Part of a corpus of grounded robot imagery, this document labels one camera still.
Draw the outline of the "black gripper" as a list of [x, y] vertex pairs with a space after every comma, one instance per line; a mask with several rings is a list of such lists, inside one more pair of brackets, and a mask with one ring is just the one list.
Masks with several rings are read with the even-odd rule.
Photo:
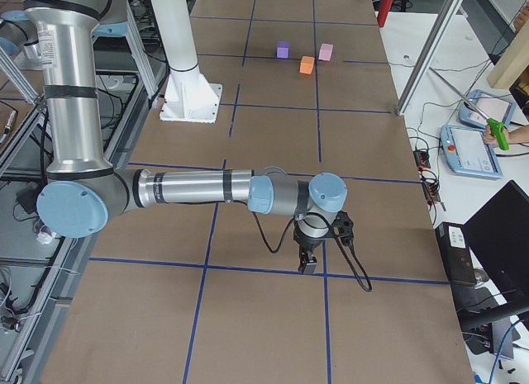
[[293, 240], [298, 244], [299, 265], [298, 271], [305, 275], [312, 275], [317, 268], [317, 259], [312, 257], [314, 251], [323, 243], [330, 239], [329, 230], [317, 235], [312, 229], [304, 229], [296, 223], [293, 231]]

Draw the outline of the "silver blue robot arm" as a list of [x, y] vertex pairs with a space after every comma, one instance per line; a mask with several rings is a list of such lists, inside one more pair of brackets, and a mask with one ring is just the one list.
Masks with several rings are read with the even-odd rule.
[[43, 223], [58, 235], [83, 238], [128, 211], [155, 204], [240, 203], [254, 215], [287, 216], [299, 247], [299, 270], [314, 271], [314, 249], [333, 239], [351, 261], [353, 224], [343, 210], [345, 182], [320, 173], [304, 182], [282, 169], [152, 173], [120, 170], [104, 156], [93, 36], [125, 21], [127, 0], [23, 0], [36, 26], [54, 158], [37, 198]]

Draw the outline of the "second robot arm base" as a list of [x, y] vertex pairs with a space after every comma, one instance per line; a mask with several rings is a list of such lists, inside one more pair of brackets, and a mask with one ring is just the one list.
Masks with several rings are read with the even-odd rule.
[[24, 11], [1, 14], [1, 47], [20, 69], [42, 70], [37, 29]]

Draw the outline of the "person's hand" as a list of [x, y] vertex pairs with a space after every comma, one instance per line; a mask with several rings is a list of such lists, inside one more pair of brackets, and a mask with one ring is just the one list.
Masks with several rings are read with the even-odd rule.
[[[509, 142], [509, 131], [507, 128], [503, 127], [503, 139], [505, 139], [506, 142]], [[493, 134], [493, 131], [490, 126], [486, 126], [485, 133], [484, 133], [484, 142], [488, 145], [492, 145], [494, 147], [499, 147], [499, 142], [496, 136]]]

